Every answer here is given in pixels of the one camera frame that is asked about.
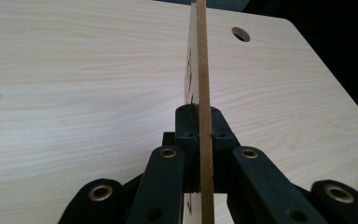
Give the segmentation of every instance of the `grommet hole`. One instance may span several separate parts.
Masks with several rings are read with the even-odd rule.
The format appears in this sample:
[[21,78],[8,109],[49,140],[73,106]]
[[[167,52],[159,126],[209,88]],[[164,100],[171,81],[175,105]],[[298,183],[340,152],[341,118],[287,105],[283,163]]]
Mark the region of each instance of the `grommet hole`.
[[89,190],[89,199],[94,202],[101,202],[112,195],[113,189],[109,185],[97,185]]
[[234,34],[235,37],[237,37],[237,39],[239,39],[242,42],[249,42],[251,40],[249,34],[243,29],[241,29],[240,27],[233,27],[231,29],[231,32],[232,34]]
[[147,221],[157,221],[161,218],[162,212],[159,208],[149,208],[145,212],[145,219]]
[[242,152],[242,156],[249,158],[249,159],[254,159],[254,158],[258,157],[258,153],[251,149],[245,149]]
[[296,222],[306,222],[308,220],[307,215],[296,208],[288,209],[287,214]]
[[159,152],[159,155],[163,158],[171,158],[171,157],[174,157],[176,155],[176,151],[173,150],[173,149],[162,149],[160,152]]
[[353,196],[345,189],[339,186],[328,185],[324,188],[325,193],[332,199],[341,203],[353,203]]

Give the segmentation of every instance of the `dark background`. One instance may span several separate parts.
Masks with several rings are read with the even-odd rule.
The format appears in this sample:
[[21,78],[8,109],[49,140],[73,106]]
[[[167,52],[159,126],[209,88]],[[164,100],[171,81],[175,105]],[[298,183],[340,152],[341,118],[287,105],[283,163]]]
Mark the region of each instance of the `dark background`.
[[358,104],[358,0],[250,0],[243,12],[292,22]]

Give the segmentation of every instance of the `wooden board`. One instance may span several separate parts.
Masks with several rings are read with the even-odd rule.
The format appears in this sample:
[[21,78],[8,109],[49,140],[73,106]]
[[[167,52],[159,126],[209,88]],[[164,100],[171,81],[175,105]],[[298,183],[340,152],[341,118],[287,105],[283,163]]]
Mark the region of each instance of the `wooden board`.
[[[57,223],[85,183],[145,170],[183,104],[189,11],[0,0],[0,223]],[[358,107],[294,25],[207,13],[211,105],[239,141],[304,189],[358,189]],[[214,205],[215,223],[232,223],[225,196]]]
[[[213,151],[205,0],[191,2],[185,101],[194,105],[200,127],[200,197],[186,197],[187,203],[194,211],[189,215],[197,221],[199,218],[194,216],[201,215],[201,223],[211,224],[214,223]],[[200,203],[192,202],[199,198]],[[195,212],[195,204],[200,204],[201,214]]]

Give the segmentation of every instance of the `clamp jaw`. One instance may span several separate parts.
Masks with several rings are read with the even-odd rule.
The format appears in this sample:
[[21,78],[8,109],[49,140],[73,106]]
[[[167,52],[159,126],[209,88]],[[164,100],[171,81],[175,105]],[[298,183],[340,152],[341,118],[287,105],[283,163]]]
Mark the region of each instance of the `clamp jaw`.
[[[292,184],[265,153],[242,147],[220,110],[211,107],[213,184],[227,194],[235,223],[358,223],[358,191],[333,180],[308,192]],[[65,209],[67,223],[182,223],[193,213],[185,193],[200,192],[199,130],[193,105],[175,112],[175,132],[164,133],[145,172],[121,185],[97,179]]]

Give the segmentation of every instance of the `table surface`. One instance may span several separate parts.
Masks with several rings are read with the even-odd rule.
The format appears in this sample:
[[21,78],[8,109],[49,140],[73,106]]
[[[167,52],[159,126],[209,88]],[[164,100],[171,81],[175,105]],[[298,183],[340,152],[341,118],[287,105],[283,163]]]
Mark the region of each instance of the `table surface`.
[[[145,169],[184,103],[189,13],[146,0],[0,0],[0,223],[57,223],[86,183]],[[358,189],[358,107],[294,25],[207,18],[211,104],[241,144],[305,189],[322,179]],[[215,213],[231,222],[224,195]]]

